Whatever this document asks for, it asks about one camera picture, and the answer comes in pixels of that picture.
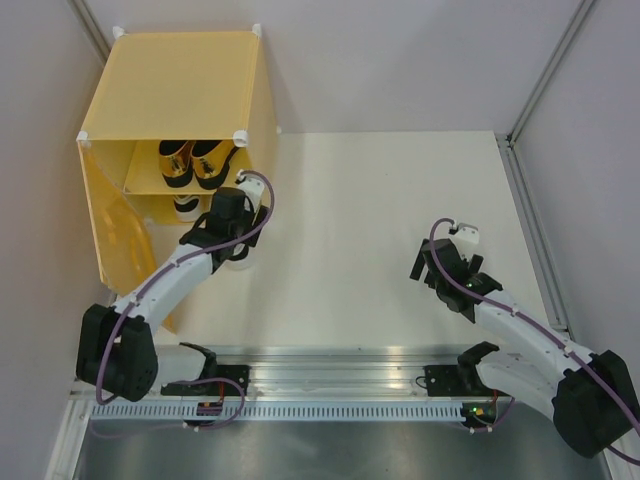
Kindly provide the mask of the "yellow cabinet door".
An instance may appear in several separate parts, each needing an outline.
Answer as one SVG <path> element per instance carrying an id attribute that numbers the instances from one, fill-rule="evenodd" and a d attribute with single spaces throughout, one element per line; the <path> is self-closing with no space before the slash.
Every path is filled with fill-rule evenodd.
<path id="1" fill-rule="evenodd" d="M 151 225 L 177 225 L 159 168 L 159 143 L 78 142 L 101 281 L 125 296 L 158 267 Z"/>

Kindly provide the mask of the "gold loafer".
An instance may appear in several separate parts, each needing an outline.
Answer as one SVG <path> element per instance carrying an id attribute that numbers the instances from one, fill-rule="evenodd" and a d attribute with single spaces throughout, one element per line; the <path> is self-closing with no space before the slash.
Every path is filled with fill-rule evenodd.
<path id="1" fill-rule="evenodd" d="M 159 169 L 170 188 L 186 187 L 193 178 L 189 140 L 162 140 L 158 147 Z"/>
<path id="2" fill-rule="evenodd" d="M 195 141 L 190 158 L 199 186 L 205 190 L 216 190 L 222 186 L 238 150 L 231 140 Z"/>

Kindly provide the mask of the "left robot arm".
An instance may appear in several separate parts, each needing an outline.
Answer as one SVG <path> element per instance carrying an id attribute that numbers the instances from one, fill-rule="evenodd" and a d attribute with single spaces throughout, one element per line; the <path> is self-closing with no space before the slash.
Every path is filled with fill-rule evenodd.
<path id="1" fill-rule="evenodd" d="M 143 399 L 155 386 L 190 389 L 206 396 L 218 384 L 214 352 L 182 342 L 159 355 L 154 335 L 175 307 L 228 262 L 241 260 L 257 243 L 273 207 L 264 179 L 249 175 L 221 187 L 209 211 L 182 235 L 170 257 L 129 294 L 110 306 L 94 304 L 83 315 L 76 362 L 79 380 L 94 386 L 101 405 Z"/>

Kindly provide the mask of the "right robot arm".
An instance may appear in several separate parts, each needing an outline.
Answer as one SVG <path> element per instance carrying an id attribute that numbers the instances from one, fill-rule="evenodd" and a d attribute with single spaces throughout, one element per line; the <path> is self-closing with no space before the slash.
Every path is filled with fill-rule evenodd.
<path id="1" fill-rule="evenodd" d="M 597 354 L 531 318 L 502 285 L 449 239 L 423 240 L 410 277 L 446 307 L 500 338 L 457 357 L 450 380 L 428 381 L 440 396 L 508 395 L 549 419 L 577 454 L 592 458 L 639 429 L 639 401 L 624 360 Z"/>

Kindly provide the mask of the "black white sneaker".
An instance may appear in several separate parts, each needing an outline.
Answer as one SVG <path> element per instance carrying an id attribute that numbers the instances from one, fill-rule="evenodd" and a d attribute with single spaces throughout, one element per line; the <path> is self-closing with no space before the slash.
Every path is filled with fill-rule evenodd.
<path id="1" fill-rule="evenodd" d="M 241 243 L 234 247 L 233 254 L 224 262 L 226 269 L 233 271 L 241 271 L 250 268 L 253 265 L 252 248 Z"/>
<path id="2" fill-rule="evenodd" d="M 202 201 L 198 195 L 175 195 L 173 205 L 178 221 L 195 222 L 202 214 Z"/>

